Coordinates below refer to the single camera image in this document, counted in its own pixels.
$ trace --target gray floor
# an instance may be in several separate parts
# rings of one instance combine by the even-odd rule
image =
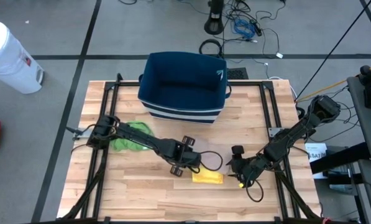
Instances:
[[[208,11],[207,1],[189,1],[200,11]],[[273,12],[282,5],[276,0],[247,2],[253,15],[257,10]],[[95,5],[96,0],[0,0],[0,21],[32,55],[80,55]],[[284,58],[258,60],[268,63],[269,76],[289,79],[296,92],[300,92],[322,62],[322,59],[309,59],[310,55],[324,57],[361,10],[359,0],[288,0],[277,20],[260,22],[262,27],[278,33],[280,53]],[[116,0],[102,0],[87,54],[147,55],[166,50],[197,52],[200,43],[211,38],[203,30],[205,20],[205,15],[177,1],[141,0],[135,5],[125,6]],[[265,53],[274,54],[276,38],[269,30],[266,35]],[[233,37],[237,36],[229,29],[225,31],[225,38]],[[225,52],[261,54],[263,38],[255,39],[257,43],[226,44]],[[213,53],[215,49],[211,47],[206,51]],[[286,59],[287,55],[294,54],[299,59]],[[334,54],[343,55],[340,57],[371,54],[371,23],[366,14]],[[76,82],[73,78],[76,77],[79,57],[72,58],[76,60],[39,60],[47,76],[44,87],[35,94],[21,95],[0,82],[0,120],[4,128],[0,147],[0,223],[25,223],[32,218],[64,108],[70,106],[67,98],[72,81]],[[251,59],[239,61],[228,61],[228,67],[246,67],[250,79],[266,77],[262,65]],[[371,59],[330,59],[305,93],[355,75],[362,65],[371,65]],[[78,125],[89,80],[113,80],[117,72],[126,80],[133,80],[143,72],[144,66],[145,60],[85,60],[73,104],[68,107],[71,110],[67,125]],[[352,105],[346,91],[336,99]],[[347,118],[347,113],[343,112],[341,118]],[[348,127],[351,125],[336,121],[318,128],[313,137],[315,140],[325,139]],[[361,141],[362,133],[355,127],[326,143],[351,146]],[[65,133],[58,148],[57,165],[42,220],[53,220],[57,214],[72,145],[70,134]],[[352,197],[329,190],[324,181],[317,182],[317,188],[325,216],[340,220],[357,216],[353,213],[342,217],[355,210]]]

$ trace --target black metal frame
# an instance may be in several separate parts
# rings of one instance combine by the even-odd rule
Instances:
[[[120,86],[139,86],[139,82],[121,82],[122,77],[120,74],[117,76],[117,81],[116,82],[106,82],[104,86],[104,94],[103,94],[103,100],[101,102],[101,109],[100,109],[100,116],[102,114],[106,113],[106,105],[108,102],[108,93],[109,91],[113,88],[113,93],[112,93],[112,102],[111,102],[111,109],[109,111],[109,115],[113,116],[115,114],[115,109],[116,109],[116,103],[117,103],[117,94],[119,91]],[[262,108],[264,112],[264,118],[265,118],[265,124],[267,126],[267,134],[268,138],[271,140],[272,137],[269,137],[269,132],[268,129],[272,128],[271,120],[270,120],[270,113],[268,110],[268,104],[267,104],[267,96],[265,94],[265,89],[268,90],[270,94],[270,100],[272,103],[272,110],[273,110],[273,116],[275,118],[275,123],[276,127],[280,128],[281,127],[281,122],[280,122],[280,116],[279,116],[279,111],[278,111],[278,105],[277,101],[275,98],[275,92],[274,92],[274,87],[272,81],[244,81],[244,82],[229,82],[231,86],[257,86],[259,87],[260,90],[260,95],[261,95],[261,102],[262,102]],[[101,158],[101,166],[103,168],[103,172],[105,173],[105,168],[106,168],[106,161],[108,159],[108,147],[105,147],[103,149],[93,149],[93,152],[91,154],[91,161],[90,161],[90,167],[89,167],[89,172],[88,172],[88,178],[86,182],[86,188],[90,185],[94,172],[95,172],[95,167],[96,167],[96,160],[98,156],[98,151],[102,150],[103,155]],[[285,166],[285,174],[288,177],[289,181],[293,184],[293,178],[291,175],[291,169],[288,161],[288,157],[285,158],[284,160],[284,166]],[[277,184],[277,190],[278,190],[278,198],[279,198],[279,203],[280,203],[280,208],[281,208],[281,213],[283,218],[288,218],[288,212],[287,212],[287,205],[286,205],[286,199],[285,199],[285,193],[283,191],[283,185],[280,179],[277,177],[277,174],[275,174],[275,179],[276,179],[276,184]],[[104,174],[102,178],[100,178],[98,185],[97,185],[97,192],[94,200],[94,208],[93,208],[93,216],[92,218],[98,219],[98,214],[99,214],[99,206],[101,203],[101,197],[102,197],[102,191],[103,191],[103,184],[104,184]],[[87,211],[88,211],[88,204],[89,200],[85,202],[81,209],[81,215],[80,218],[86,218],[87,217]],[[295,218],[300,218],[300,211],[298,209],[298,206],[296,202],[293,200],[291,197],[291,204],[293,207],[294,211],[294,217]],[[150,223],[150,222],[110,222],[110,221],[105,221],[105,222],[98,222],[98,223],[111,223],[111,224],[125,224],[125,223],[130,223],[130,224],[138,224],[138,223]],[[184,222],[154,222],[154,224],[184,224]],[[190,224],[192,223],[209,223],[210,222],[189,222]],[[275,219],[275,221],[272,222],[215,222],[215,223],[236,223],[236,224],[246,224],[246,223],[254,223],[254,224],[271,224],[271,223],[278,223],[278,220]]]

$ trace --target yellow sponge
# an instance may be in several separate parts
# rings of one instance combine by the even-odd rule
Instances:
[[[219,172],[210,171],[200,166],[199,174],[192,173],[192,182],[205,184],[222,184],[224,176]]]

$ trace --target wooden tabletop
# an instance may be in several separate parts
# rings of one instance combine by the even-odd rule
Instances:
[[[104,81],[89,83],[79,127],[85,128],[97,121],[104,84]],[[298,118],[290,84],[288,80],[275,80],[273,84],[282,126],[292,127]],[[116,116],[122,122],[136,120],[147,123],[158,138],[181,141],[184,135],[196,136],[226,146],[229,151],[231,146],[241,144],[245,147],[246,156],[254,155],[268,142],[259,88],[256,86],[232,87],[231,97],[226,100],[225,108],[212,125],[153,118],[137,99],[138,89],[137,86],[119,87]],[[275,124],[270,100],[268,105],[272,124]],[[85,142],[77,141],[75,146]],[[302,141],[295,146],[304,149]],[[86,146],[73,152],[57,217],[66,214],[83,193],[90,157],[91,148]],[[319,214],[321,209],[307,155],[292,149],[289,160],[297,191]],[[259,177],[264,198],[255,203],[247,197],[245,189],[239,188],[238,181],[233,177],[225,176],[223,184],[196,184],[192,183],[189,170],[184,170],[182,177],[171,175],[169,170],[170,165],[153,151],[116,152],[109,149],[99,219],[110,216],[112,220],[130,221],[272,221],[274,216],[281,216],[272,172],[263,172]],[[251,187],[250,193],[255,198],[261,195],[257,185]],[[91,196],[90,210],[93,202],[94,195]],[[292,214],[287,192],[286,203],[289,214]]]

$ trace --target white container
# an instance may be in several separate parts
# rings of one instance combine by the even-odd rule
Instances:
[[[42,87],[44,70],[0,22],[0,80],[23,94]]]

